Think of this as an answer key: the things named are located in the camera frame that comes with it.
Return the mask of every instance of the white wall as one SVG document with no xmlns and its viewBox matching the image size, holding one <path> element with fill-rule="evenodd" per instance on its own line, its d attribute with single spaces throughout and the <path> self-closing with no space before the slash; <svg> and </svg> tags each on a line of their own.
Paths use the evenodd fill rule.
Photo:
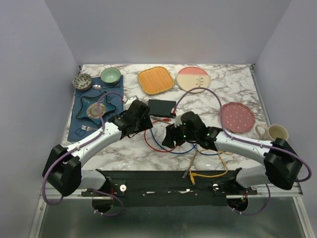
<svg viewBox="0 0 317 238">
<path fill-rule="evenodd" d="M 313 169 L 301 184 L 317 234 L 317 1 L 292 0 L 256 63 L 256 76 L 272 123 L 284 125 L 290 143 Z M 300 177 L 306 175 L 302 169 Z"/>
<path fill-rule="evenodd" d="M 26 238 L 78 72 L 43 0 L 0 1 L 0 236 Z"/>
<path fill-rule="evenodd" d="M 79 63 L 254 63 L 290 0 L 45 0 Z"/>
</svg>

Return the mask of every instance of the blue cloth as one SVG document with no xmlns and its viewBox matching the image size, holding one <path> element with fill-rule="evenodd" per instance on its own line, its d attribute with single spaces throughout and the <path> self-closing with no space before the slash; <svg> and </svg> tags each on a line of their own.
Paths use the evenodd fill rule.
<svg viewBox="0 0 317 238">
<path fill-rule="evenodd" d="M 104 83 L 100 77 L 93 78 L 93 85 L 98 84 L 103 87 L 108 87 L 108 88 L 103 88 L 101 90 L 96 90 L 93 88 L 90 88 L 87 91 L 78 91 L 76 90 L 75 92 L 75 102 L 72 110 L 72 115 L 71 115 L 71 122 L 70 122 L 70 127 L 69 127 L 69 133 L 68 133 L 68 138 L 67 140 L 70 142 L 77 142 L 88 135 L 94 133 L 94 131 L 85 131 L 81 129 L 82 125 L 86 126 L 91 126 L 93 128 L 99 128 L 100 126 L 97 126 L 95 123 L 93 123 L 90 119 L 77 119 L 76 115 L 79 113 L 82 103 L 80 101 L 80 98 L 83 96 L 87 97 L 96 97 L 100 95 L 102 92 L 107 92 L 107 93 L 118 93 L 120 95 L 123 95 L 123 75 L 121 76 L 120 80 L 118 83 L 115 85 L 108 85 Z M 104 121 L 107 121 L 110 117 L 113 115 L 116 115 L 120 112 L 123 111 L 123 102 L 121 98 L 117 95 L 107 95 L 107 99 L 112 105 L 116 106 L 116 110 L 113 113 L 110 113 L 108 115 L 105 115 Z"/>
</svg>

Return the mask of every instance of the beige mug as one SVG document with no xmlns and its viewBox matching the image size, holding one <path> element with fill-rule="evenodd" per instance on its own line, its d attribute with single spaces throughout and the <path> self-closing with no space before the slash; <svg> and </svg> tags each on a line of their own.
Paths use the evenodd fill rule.
<svg viewBox="0 0 317 238">
<path fill-rule="evenodd" d="M 259 131 L 259 127 L 264 129 L 264 133 Z M 256 132 L 260 137 L 260 140 L 271 140 L 275 141 L 276 138 L 281 138 L 284 140 L 288 140 L 288 131 L 282 125 L 273 124 L 269 127 L 266 124 L 258 124 L 256 125 Z"/>
</svg>

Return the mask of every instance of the marble tabletop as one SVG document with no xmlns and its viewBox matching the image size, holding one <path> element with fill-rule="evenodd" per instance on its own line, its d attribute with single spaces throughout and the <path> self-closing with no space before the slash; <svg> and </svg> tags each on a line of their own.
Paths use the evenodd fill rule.
<svg viewBox="0 0 317 238">
<path fill-rule="evenodd" d="M 158 95 L 147 95 L 143 92 L 139 82 L 138 74 L 140 71 L 154 67 L 163 66 L 168 69 L 175 79 L 179 70 L 187 66 L 198 66 L 203 68 L 211 77 L 209 88 L 213 90 L 221 99 L 222 103 L 241 102 L 247 105 L 255 114 L 256 124 L 264 123 L 264 113 L 258 94 L 251 76 L 248 65 L 223 65 L 223 64 L 85 64 L 82 73 L 87 73 L 92 77 L 99 77 L 100 73 L 108 67 L 118 68 L 124 76 L 124 97 L 129 98 L 137 95 L 145 103 L 148 99 L 162 99 L 177 101 L 185 92 L 180 89 L 175 81 L 175 85 L 169 91 Z M 193 111 L 200 115 L 207 126 L 220 126 L 219 104 L 210 92 L 193 93 L 187 95 L 179 105 L 184 111 Z M 63 146 L 71 144 L 67 141 L 70 117 L 63 139 Z M 158 141 L 162 142 L 165 137 L 165 123 L 154 124 L 153 132 Z M 149 148 L 143 140 L 143 133 L 135 135 L 132 139 L 124 138 L 94 156 L 84 169 L 102 170 L 151 170 L 151 171 L 177 171 L 185 170 L 194 150 L 184 155 L 170 153 L 159 153 Z M 243 136 L 257 139 L 258 136 L 253 128 Z M 152 139 L 151 133 L 146 134 L 148 141 L 156 148 L 159 147 Z M 175 152 L 187 151 L 191 148 L 190 144 L 185 143 Z M 250 168 L 259 165 L 257 162 L 239 156 L 223 155 L 225 162 L 230 170 L 236 168 Z M 197 156 L 193 164 L 193 170 L 223 170 L 224 167 L 218 156 Z"/>
</svg>

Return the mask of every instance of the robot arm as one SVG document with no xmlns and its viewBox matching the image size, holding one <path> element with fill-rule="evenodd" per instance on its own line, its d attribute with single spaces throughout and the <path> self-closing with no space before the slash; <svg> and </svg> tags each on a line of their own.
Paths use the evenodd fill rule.
<svg viewBox="0 0 317 238">
<path fill-rule="evenodd" d="M 107 191 L 108 188 L 106 186 L 109 185 L 111 178 L 105 176 L 102 171 L 87 171 L 82 170 L 82 167 L 90 158 L 110 144 L 126 136 L 130 137 L 152 128 L 149 110 L 146 104 L 135 100 L 128 110 L 110 118 L 105 123 L 104 130 L 101 128 L 85 139 L 68 146 L 68 148 L 64 148 L 61 145 L 55 146 L 51 150 L 43 176 L 49 167 L 67 151 L 79 148 L 80 145 L 92 140 L 102 132 L 102 135 L 94 142 L 74 151 L 58 163 L 50 172 L 48 182 L 63 196 L 69 196 L 78 188 Z M 270 141 L 248 140 L 256 141 L 263 145 L 273 144 L 294 153 L 288 143 L 282 139 L 277 139 L 273 143 Z M 175 124 L 166 128 L 166 137 L 163 145 L 173 148 L 175 145 L 180 146 L 185 142 L 197 143 L 205 149 L 214 151 L 232 152 L 259 162 L 261 165 L 257 167 L 241 169 L 234 178 L 234 183 L 238 183 L 242 188 L 271 182 L 282 189 L 291 189 L 302 166 L 299 161 L 284 153 L 231 140 L 221 128 L 206 127 L 200 117 L 193 112 L 178 116 Z"/>
</svg>

